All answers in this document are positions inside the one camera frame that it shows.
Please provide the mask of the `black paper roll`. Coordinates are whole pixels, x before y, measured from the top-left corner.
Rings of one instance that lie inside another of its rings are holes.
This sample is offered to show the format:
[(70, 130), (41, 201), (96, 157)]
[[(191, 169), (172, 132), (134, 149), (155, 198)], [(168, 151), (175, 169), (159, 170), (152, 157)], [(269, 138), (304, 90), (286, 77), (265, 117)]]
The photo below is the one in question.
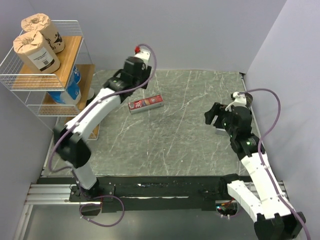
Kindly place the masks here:
[(91, 87), (88, 91), (86, 105), (89, 105), (95, 97), (96, 97), (95, 90)]
[(245, 94), (245, 99), (246, 99), (246, 107), (248, 108), (248, 109), (250, 109), (251, 108), (251, 106), (252, 106), (252, 103), (253, 103), (253, 96), (249, 93), (249, 92), (246, 92)]

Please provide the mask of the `blue paper roll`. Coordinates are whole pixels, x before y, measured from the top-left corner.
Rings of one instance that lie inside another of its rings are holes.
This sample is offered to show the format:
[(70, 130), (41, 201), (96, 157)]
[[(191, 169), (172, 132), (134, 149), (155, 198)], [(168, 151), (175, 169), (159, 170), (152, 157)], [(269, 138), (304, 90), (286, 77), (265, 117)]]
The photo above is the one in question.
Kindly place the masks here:
[(76, 65), (73, 66), (72, 72), (69, 77), (68, 87), (73, 84), (78, 84), (81, 81), (81, 73)]
[(81, 90), (77, 83), (72, 82), (65, 91), (48, 91), (53, 101), (57, 104), (76, 105), (81, 97)]

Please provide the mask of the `brown roll with label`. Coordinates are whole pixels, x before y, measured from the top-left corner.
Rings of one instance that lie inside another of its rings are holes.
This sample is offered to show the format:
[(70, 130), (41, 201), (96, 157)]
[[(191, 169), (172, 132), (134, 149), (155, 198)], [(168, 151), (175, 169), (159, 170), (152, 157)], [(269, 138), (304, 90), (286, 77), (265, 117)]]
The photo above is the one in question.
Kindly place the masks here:
[(17, 36), (13, 50), (33, 74), (52, 74), (60, 68), (59, 58), (39, 31)]

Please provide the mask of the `brown roll with cartoon print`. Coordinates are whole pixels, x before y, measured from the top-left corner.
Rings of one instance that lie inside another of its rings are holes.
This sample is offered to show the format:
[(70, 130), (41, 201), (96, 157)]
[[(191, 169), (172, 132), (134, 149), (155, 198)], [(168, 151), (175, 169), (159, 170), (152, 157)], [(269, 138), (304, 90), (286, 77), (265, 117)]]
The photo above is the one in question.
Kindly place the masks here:
[(21, 21), (21, 27), (25, 32), (40, 32), (55, 53), (65, 49), (65, 41), (48, 15), (44, 13), (31, 15)]

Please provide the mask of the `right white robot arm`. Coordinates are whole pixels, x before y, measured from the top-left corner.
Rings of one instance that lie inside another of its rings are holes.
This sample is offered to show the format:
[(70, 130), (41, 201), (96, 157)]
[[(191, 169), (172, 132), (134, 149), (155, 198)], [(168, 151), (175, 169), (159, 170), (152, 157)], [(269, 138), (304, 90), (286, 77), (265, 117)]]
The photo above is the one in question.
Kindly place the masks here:
[(292, 240), (306, 222), (302, 212), (296, 212), (281, 190), (259, 137), (252, 132), (252, 111), (246, 106), (214, 103), (204, 114), (205, 123), (226, 132), (230, 145), (247, 170), (256, 193), (237, 174), (220, 179), (218, 193), (223, 199), (235, 199), (253, 221), (260, 240)]

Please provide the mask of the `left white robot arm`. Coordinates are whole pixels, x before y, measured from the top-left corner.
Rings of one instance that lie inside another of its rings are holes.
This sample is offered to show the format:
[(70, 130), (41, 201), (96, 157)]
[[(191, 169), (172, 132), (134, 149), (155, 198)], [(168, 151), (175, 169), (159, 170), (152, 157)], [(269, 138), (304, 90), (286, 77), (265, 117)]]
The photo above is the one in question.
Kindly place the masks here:
[(150, 53), (136, 53), (110, 77), (96, 97), (77, 116), (53, 129), (54, 153), (71, 169), (87, 201), (94, 201), (102, 192), (99, 180), (89, 164), (91, 150), (87, 140), (94, 128), (126, 98), (139, 88), (146, 89), (151, 78)]

